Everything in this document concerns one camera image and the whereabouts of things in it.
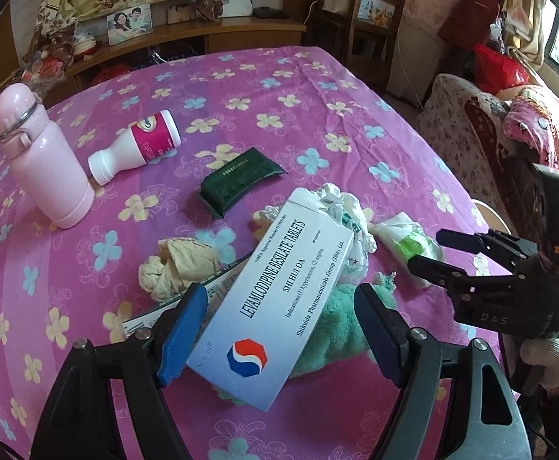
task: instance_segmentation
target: blue gripper pad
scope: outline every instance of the blue gripper pad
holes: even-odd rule
[[[367,283],[356,287],[354,311],[382,374],[398,388],[404,387],[407,383],[409,327],[403,317],[386,308]]]
[[[207,289],[199,283],[193,283],[188,287],[182,300],[173,310],[162,313],[154,325],[154,331],[160,324],[156,341],[162,345],[160,368],[156,373],[163,388],[167,387],[171,380],[181,374],[185,366],[185,360],[190,356],[194,339],[200,329],[203,317],[207,313]],[[164,323],[172,322],[170,326],[163,328],[163,317],[167,315]]]

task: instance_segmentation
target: pink label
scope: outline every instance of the pink label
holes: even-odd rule
[[[146,163],[175,148],[167,123],[159,112],[133,124],[132,134]]]

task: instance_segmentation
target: red and blue logo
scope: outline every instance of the red and blue logo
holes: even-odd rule
[[[235,342],[226,357],[230,369],[243,377],[258,375],[267,362],[264,346],[252,339]]]

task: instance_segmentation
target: pink tablecloth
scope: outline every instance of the pink tablecloth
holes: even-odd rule
[[[51,118],[85,164],[119,128],[161,109],[179,127],[179,150],[99,188],[90,213],[70,230],[41,214],[0,151],[0,440],[25,457],[72,341],[121,341],[121,322],[151,306],[137,268],[158,239],[197,237],[231,262],[256,244],[255,211],[280,204],[297,186],[327,181],[356,194],[373,222],[405,211],[431,235],[441,227],[485,228],[443,161],[320,49],[260,49],[150,67],[74,96]],[[197,187],[251,146],[287,174],[258,185],[214,221]],[[447,256],[487,274],[485,261]],[[369,276],[379,270],[399,271],[397,303],[411,325],[444,341],[466,344],[477,333],[497,343],[491,333],[456,324],[443,290],[416,291],[382,246]],[[434,456],[447,394],[444,383],[422,458]],[[397,390],[363,355],[288,382],[267,413],[231,401],[189,370],[165,396],[195,459],[345,460],[369,455]],[[138,459],[119,386],[115,403],[125,449]]]

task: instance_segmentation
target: green packet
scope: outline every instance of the green packet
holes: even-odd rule
[[[223,218],[226,211],[257,182],[282,173],[285,171],[281,166],[252,147],[205,176],[199,196],[215,218]]]

